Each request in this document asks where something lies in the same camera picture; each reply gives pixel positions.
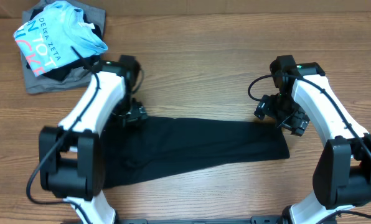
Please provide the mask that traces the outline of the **black t-shirt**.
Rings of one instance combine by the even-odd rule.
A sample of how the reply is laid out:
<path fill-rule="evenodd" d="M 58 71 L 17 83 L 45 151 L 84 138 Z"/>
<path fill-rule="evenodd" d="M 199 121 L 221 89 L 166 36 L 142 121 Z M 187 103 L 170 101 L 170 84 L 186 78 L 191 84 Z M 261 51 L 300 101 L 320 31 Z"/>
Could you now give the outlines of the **black t-shirt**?
<path fill-rule="evenodd" d="M 273 123 L 149 117 L 109 125 L 102 136 L 106 189 L 237 162 L 287 159 Z"/>

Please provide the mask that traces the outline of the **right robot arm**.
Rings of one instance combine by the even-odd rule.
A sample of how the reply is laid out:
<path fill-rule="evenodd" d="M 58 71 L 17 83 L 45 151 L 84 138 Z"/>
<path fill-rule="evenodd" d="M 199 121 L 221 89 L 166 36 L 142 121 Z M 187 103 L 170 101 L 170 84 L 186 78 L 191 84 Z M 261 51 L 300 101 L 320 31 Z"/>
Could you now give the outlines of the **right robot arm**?
<path fill-rule="evenodd" d="M 371 134 L 351 117 L 316 62 L 296 63 L 292 55 L 270 64 L 279 92 L 258 99 L 255 116 L 269 116 L 280 128 L 302 136 L 313 124 L 323 151 L 312 176 L 312 192 L 286 207 L 280 216 L 252 217 L 252 223 L 336 223 L 343 214 L 371 202 Z"/>

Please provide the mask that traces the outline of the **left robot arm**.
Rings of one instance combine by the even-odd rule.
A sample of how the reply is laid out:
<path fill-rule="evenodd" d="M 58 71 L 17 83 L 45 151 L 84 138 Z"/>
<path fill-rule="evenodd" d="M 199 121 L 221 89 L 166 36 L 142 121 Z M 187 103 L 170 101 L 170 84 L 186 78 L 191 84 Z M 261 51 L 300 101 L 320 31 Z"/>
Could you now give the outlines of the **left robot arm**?
<path fill-rule="evenodd" d="M 109 120 L 121 127 L 148 118 L 135 94 L 144 72 L 134 56 L 101 60 L 90 69 L 91 82 L 74 109 L 56 127 L 39 134 L 41 187 L 56 203 L 69 204 L 81 223 L 118 223 L 116 210 L 103 193 L 105 160 L 100 137 Z"/>

